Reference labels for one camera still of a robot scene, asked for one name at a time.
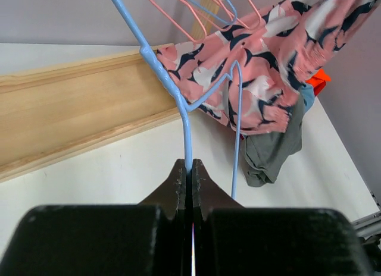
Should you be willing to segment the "light blue shorts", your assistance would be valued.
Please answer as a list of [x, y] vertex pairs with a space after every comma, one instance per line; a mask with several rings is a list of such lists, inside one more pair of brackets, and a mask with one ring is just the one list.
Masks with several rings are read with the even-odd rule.
[[301, 86], [300, 93], [304, 100], [304, 113], [306, 113], [310, 110], [315, 101], [314, 88], [311, 84], [306, 83]]

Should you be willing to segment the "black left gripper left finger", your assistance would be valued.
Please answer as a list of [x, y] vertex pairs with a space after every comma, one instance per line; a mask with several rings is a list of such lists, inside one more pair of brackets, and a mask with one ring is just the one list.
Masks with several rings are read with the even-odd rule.
[[2, 275], [185, 275], [184, 162], [136, 205], [41, 205], [18, 223]]

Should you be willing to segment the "grey shorts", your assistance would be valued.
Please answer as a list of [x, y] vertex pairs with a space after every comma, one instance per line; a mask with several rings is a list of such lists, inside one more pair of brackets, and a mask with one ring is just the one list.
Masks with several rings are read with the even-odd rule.
[[247, 136], [243, 140], [241, 150], [246, 162], [243, 171], [249, 186], [275, 183], [286, 159], [302, 149], [303, 97], [299, 97], [291, 113], [284, 133], [273, 131]]

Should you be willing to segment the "pink patterned shorts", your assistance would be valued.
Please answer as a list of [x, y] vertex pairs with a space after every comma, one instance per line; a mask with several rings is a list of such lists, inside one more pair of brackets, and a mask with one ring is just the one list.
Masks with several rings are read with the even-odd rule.
[[283, 0], [202, 43], [157, 52], [185, 99], [245, 135], [284, 132], [304, 83], [350, 40], [379, 0]]

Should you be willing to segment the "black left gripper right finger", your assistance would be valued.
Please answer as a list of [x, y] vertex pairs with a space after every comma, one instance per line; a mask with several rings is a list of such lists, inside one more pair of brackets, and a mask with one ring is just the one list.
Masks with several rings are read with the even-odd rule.
[[196, 275], [373, 275], [352, 225], [327, 208], [245, 208], [192, 166]]

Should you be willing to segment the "blue hanger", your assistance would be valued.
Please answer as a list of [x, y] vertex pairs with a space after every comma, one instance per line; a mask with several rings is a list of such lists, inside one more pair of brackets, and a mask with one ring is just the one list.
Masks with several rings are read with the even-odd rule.
[[205, 0], [197, 2], [196, 0], [179, 0], [182, 3], [188, 3], [193, 7], [194, 12], [199, 13], [211, 24], [215, 21], [221, 22], [224, 26], [234, 24], [238, 19], [238, 13], [230, 0]]
[[192, 136], [191, 124], [189, 120], [189, 113], [197, 109], [203, 102], [207, 100], [214, 93], [225, 80], [233, 80], [234, 72], [237, 72], [239, 77], [239, 102], [238, 102], [238, 120], [236, 122], [236, 136], [235, 136], [235, 151], [232, 172], [232, 188], [231, 197], [236, 198], [237, 174], [238, 174], [238, 161], [239, 161], [239, 145], [241, 139], [241, 116], [242, 116], [242, 71], [238, 61], [234, 61], [229, 72], [222, 75], [217, 83], [202, 95], [197, 101], [192, 104], [186, 102], [184, 96], [181, 94], [179, 88], [175, 85], [174, 81], [169, 76], [168, 72], [164, 69], [162, 63], [159, 62], [157, 56], [154, 54], [151, 46], [141, 32], [140, 28], [134, 21], [133, 17], [125, 7], [122, 0], [111, 0], [116, 7], [119, 14], [133, 33], [134, 37], [139, 42], [139, 53], [142, 55], [145, 62], [150, 66], [153, 72], [158, 77], [159, 81], [163, 84], [168, 93], [174, 98], [177, 109], [182, 119], [183, 124], [183, 140], [185, 151], [185, 169], [187, 177], [190, 177], [192, 170]]

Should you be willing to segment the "orange shorts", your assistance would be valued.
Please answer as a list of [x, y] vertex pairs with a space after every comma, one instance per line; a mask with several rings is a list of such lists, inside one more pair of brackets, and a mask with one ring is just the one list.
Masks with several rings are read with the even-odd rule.
[[312, 85], [314, 94], [317, 96], [330, 81], [330, 76], [321, 68], [305, 82]]

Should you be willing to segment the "pink hanger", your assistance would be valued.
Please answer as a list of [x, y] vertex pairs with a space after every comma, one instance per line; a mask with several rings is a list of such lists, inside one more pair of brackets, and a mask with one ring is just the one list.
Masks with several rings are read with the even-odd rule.
[[193, 7], [188, 3], [179, 0], [147, 0], [157, 11], [162, 14], [172, 24], [171, 39], [187, 39], [193, 42], [203, 40], [213, 30], [220, 30], [221, 23], [215, 21], [214, 24], [208, 22], [199, 13], [194, 12]]
[[252, 0], [212, 0], [217, 6], [216, 20], [222, 26], [232, 27], [234, 24], [246, 30], [260, 27], [261, 14]]

